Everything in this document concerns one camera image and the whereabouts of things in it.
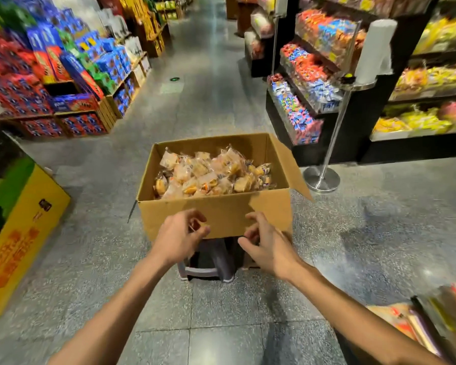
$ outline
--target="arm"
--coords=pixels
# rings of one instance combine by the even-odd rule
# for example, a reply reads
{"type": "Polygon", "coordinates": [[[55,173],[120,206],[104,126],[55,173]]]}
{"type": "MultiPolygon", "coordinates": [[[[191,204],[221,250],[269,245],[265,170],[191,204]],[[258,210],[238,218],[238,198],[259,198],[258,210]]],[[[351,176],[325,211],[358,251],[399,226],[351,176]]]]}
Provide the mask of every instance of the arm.
{"type": "Polygon", "coordinates": [[[382,364],[444,365],[419,343],[332,285],[319,271],[306,264],[280,231],[262,213],[250,213],[256,220],[240,246],[264,270],[294,285],[329,323],[346,339],[382,364]],[[260,238],[260,245],[253,243],[260,238]]]}
{"type": "Polygon", "coordinates": [[[206,218],[195,210],[167,217],[146,258],[132,271],[123,287],[64,347],[49,365],[116,364],[145,303],[169,268],[192,256],[208,226],[188,233],[188,225],[206,218]]]}

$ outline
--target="open cardboard box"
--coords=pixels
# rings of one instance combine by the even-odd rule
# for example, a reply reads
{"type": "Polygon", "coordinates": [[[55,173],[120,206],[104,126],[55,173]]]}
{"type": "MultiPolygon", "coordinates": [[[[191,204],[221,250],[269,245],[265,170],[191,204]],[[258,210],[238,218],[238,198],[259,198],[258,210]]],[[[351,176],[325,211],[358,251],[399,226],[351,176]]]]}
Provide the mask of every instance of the open cardboard box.
{"type": "Polygon", "coordinates": [[[245,218],[245,214],[252,211],[262,211],[275,227],[282,232],[292,234],[290,188],[311,199],[309,189],[291,151],[274,135],[255,133],[205,137],[154,144],[137,194],[137,201],[145,231],[151,241],[156,239],[158,230],[167,216],[190,208],[196,208],[206,216],[207,223],[211,227],[211,232],[207,236],[209,239],[243,235],[246,228],[253,224],[253,221],[245,218]],[[246,159],[252,159],[254,165],[271,163],[272,182],[277,184],[277,188],[221,196],[155,199],[153,186],[161,170],[159,163],[166,147],[177,154],[193,156],[197,151],[206,151],[212,156],[217,156],[220,149],[227,148],[230,144],[246,159]]]}

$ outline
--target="paper towel roll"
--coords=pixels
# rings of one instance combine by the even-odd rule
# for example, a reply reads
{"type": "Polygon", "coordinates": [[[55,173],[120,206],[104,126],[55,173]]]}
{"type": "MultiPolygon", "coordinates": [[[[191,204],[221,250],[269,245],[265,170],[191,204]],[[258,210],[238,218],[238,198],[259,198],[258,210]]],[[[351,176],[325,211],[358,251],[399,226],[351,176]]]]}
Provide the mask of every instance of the paper towel roll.
{"type": "Polygon", "coordinates": [[[388,54],[396,27],[397,22],[392,19],[380,19],[370,24],[355,71],[357,84],[371,83],[380,74],[382,61],[388,54]]]}

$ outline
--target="terrazzo floor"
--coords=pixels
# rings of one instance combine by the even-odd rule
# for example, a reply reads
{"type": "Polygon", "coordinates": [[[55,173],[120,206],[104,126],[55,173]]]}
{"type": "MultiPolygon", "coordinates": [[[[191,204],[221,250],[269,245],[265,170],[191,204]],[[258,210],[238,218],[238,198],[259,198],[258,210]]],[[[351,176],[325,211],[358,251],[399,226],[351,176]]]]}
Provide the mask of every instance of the terrazzo floor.
{"type": "MultiPolygon", "coordinates": [[[[0,364],[40,364],[122,286],[149,250],[138,210],[152,143],[272,131],[265,84],[249,78],[224,0],[195,0],[170,23],[173,45],[126,117],[99,138],[23,147],[73,197],[62,224],[0,318],[0,364]],[[180,77],[174,85],[171,77],[180,77]]],[[[364,304],[390,304],[456,281],[456,159],[334,166],[341,186],[292,194],[294,244],[364,304]]],[[[340,364],[334,332],[295,289],[257,270],[231,284],[158,284],[121,364],[340,364]]]]}

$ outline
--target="gray plastic stool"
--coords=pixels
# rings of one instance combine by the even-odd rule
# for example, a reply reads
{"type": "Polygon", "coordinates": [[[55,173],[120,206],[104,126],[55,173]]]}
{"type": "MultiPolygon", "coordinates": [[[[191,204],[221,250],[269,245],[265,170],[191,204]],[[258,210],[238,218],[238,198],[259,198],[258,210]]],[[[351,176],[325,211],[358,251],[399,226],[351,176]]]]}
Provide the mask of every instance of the gray plastic stool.
{"type": "Polygon", "coordinates": [[[179,275],[182,280],[187,280],[188,276],[212,277],[217,276],[225,283],[230,283],[235,279],[235,266],[231,256],[228,254],[225,239],[203,239],[197,249],[199,252],[208,253],[213,260],[214,268],[192,268],[188,261],[177,264],[179,275]]]}

